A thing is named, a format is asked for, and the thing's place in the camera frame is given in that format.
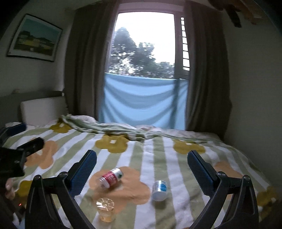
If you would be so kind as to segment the person's left hand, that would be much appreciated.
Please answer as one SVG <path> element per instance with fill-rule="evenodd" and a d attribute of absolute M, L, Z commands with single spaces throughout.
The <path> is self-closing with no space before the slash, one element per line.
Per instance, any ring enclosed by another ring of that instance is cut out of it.
<path fill-rule="evenodd" d="M 13 179 L 12 178 L 7 179 L 5 188 L 6 188 L 5 197 L 9 200 L 13 200 L 15 198 L 15 191 L 13 188 Z"/>

